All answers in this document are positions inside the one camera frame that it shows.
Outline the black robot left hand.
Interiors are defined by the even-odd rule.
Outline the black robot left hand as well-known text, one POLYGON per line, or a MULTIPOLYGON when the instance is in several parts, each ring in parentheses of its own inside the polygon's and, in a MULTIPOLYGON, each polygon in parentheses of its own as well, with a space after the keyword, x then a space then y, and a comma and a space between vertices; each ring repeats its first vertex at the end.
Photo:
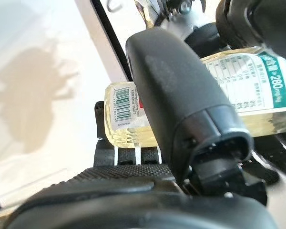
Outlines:
POLYGON ((286 59, 286 0, 222 0, 215 22, 194 29, 185 43, 201 58, 259 46, 286 59))

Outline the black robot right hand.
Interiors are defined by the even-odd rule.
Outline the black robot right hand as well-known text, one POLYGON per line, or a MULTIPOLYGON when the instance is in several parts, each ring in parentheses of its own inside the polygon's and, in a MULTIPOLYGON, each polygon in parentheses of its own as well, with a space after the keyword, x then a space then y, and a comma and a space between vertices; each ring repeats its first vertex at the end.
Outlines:
POLYGON ((254 141, 200 58, 161 28, 132 35, 126 54, 174 180, 78 175, 29 198, 4 228, 275 229, 264 182, 239 166, 254 141))

